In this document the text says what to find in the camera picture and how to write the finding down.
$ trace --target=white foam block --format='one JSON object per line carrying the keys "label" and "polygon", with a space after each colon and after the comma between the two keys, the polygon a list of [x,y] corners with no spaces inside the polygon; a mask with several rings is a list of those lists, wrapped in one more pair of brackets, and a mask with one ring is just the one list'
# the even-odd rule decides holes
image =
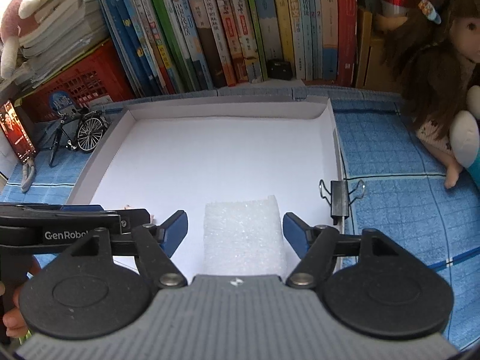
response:
{"label": "white foam block", "polygon": [[207,204],[203,231],[204,274],[285,275],[285,246],[275,196]]}

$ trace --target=doll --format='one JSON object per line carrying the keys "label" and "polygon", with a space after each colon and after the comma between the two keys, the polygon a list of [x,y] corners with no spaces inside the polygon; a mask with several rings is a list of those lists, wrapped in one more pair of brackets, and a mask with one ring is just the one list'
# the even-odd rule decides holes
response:
{"label": "doll", "polygon": [[480,76],[480,0],[412,1],[407,21],[386,37],[385,58],[402,83],[403,114],[446,167],[445,187],[452,188],[463,166],[449,132]]}

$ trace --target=binder clip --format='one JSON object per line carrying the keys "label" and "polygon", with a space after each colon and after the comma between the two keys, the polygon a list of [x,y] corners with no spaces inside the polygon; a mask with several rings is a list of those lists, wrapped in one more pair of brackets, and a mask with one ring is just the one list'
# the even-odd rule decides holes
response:
{"label": "binder clip", "polygon": [[[355,196],[350,200],[350,196],[361,188],[361,195]],[[333,219],[333,224],[337,225],[340,218],[348,218],[350,216],[350,206],[355,200],[363,199],[365,196],[365,184],[363,180],[358,181],[357,186],[352,192],[349,192],[349,185],[347,180],[332,180],[330,181],[330,191],[325,185],[323,179],[318,184],[320,196],[325,199],[330,206],[330,216]]]}

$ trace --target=hair clip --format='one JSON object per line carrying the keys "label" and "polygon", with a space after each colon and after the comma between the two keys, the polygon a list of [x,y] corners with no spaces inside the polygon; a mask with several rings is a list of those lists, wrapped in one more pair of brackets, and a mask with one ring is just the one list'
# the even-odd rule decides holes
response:
{"label": "hair clip", "polygon": [[418,7],[428,20],[433,21],[435,24],[440,24],[442,22],[442,18],[430,1],[421,0],[421,2],[418,4]]}

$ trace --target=red plastic crate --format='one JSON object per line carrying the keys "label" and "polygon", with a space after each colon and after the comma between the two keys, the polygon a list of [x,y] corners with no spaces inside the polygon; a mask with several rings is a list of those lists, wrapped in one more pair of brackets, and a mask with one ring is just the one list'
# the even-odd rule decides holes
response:
{"label": "red plastic crate", "polygon": [[65,92],[78,107],[92,100],[117,102],[134,97],[112,40],[23,98],[22,108],[33,122],[57,119],[50,106],[57,92]]}

